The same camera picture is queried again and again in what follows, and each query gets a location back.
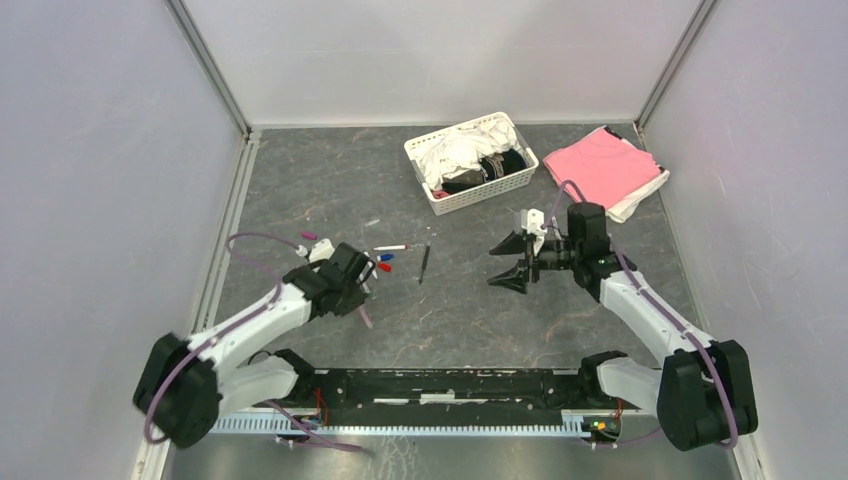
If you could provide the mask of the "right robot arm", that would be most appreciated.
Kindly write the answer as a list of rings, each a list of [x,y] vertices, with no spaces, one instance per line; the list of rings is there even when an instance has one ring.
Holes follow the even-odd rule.
[[[621,351],[586,357],[577,392],[591,408],[620,399],[657,419],[680,451],[707,445],[734,447],[759,427],[749,357],[735,340],[718,341],[696,327],[648,284],[615,246],[605,209],[576,203],[565,231],[537,209],[522,210],[516,228],[490,250],[515,255],[491,286],[526,293],[544,271],[569,271],[574,282],[615,314],[656,359],[649,368]]]

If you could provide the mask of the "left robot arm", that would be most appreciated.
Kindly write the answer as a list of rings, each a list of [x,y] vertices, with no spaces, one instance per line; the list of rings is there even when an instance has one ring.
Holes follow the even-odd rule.
[[[363,307],[376,263],[348,243],[300,247],[303,264],[274,273],[272,289],[229,319],[188,337],[168,333],[152,346],[132,397],[147,442],[198,443],[222,417],[266,401],[302,407],[316,390],[315,369],[286,349],[253,361],[283,334],[324,316]]]

